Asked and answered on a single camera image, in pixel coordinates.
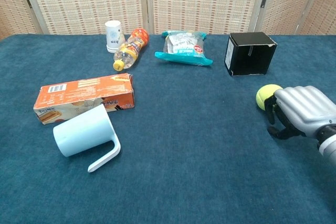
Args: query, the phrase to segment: teal bag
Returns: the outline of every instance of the teal bag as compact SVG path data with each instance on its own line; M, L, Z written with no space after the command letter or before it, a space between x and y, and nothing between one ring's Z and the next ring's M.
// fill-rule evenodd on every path
M185 64L209 66L212 60L205 58L203 44L205 33L195 31L165 31L163 52L155 52L155 57Z

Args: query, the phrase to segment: black box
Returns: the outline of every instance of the black box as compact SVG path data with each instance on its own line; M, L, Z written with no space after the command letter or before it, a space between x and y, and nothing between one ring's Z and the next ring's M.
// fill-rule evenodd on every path
M276 47L263 32L230 34L225 55L229 74L266 74Z

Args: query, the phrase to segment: woven screen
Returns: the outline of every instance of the woven screen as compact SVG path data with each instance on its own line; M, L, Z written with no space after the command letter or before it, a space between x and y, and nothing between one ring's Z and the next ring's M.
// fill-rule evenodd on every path
M154 32L199 30L209 34L247 31L255 0L153 0Z
M293 34L308 0L267 0L262 31L267 34Z
M300 34L336 34L336 0L314 0Z
M26 0L0 0L0 39L13 34L35 34Z
M143 26L141 0L37 0L51 34L104 34L121 21L124 33Z

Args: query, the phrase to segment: plastic mug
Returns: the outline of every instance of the plastic mug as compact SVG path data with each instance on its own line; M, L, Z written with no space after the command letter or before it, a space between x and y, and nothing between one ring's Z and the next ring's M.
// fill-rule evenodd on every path
M89 166L89 173L120 152L119 139L103 104L55 126L53 132L59 150L66 157L108 141L114 142L114 148L110 152Z
M110 20L105 23L106 28L106 48L108 52L116 52L125 43L124 33L122 32L121 22Z

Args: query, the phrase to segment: robotic hand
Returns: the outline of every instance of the robotic hand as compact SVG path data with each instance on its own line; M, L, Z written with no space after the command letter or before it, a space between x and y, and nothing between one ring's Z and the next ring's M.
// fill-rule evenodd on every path
M319 152L336 166L336 105L315 87L278 89L265 99L268 121L275 123L274 113L285 129L270 126L268 132L278 139L292 136L316 138Z

